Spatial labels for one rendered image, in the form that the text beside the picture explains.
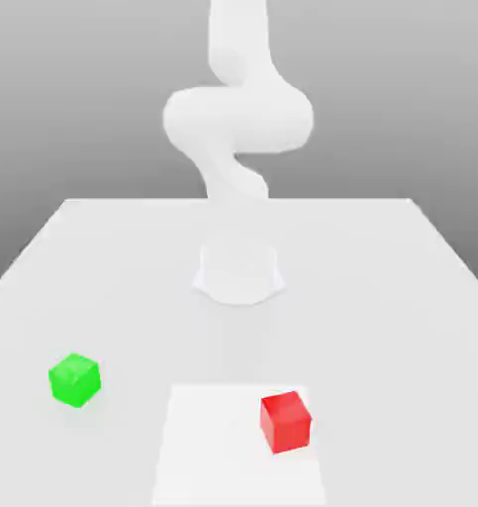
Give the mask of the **small green cube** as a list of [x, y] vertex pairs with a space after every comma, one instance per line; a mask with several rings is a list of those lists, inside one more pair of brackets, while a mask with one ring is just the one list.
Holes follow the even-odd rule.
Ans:
[[70, 354], [48, 371], [55, 400], [74, 408], [83, 407], [102, 386], [97, 361]]

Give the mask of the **small red cube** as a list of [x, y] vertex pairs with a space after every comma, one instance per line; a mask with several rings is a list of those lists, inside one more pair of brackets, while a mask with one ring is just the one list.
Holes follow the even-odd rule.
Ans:
[[275, 455], [307, 447], [312, 421], [297, 391], [270, 395], [260, 400], [260, 428]]

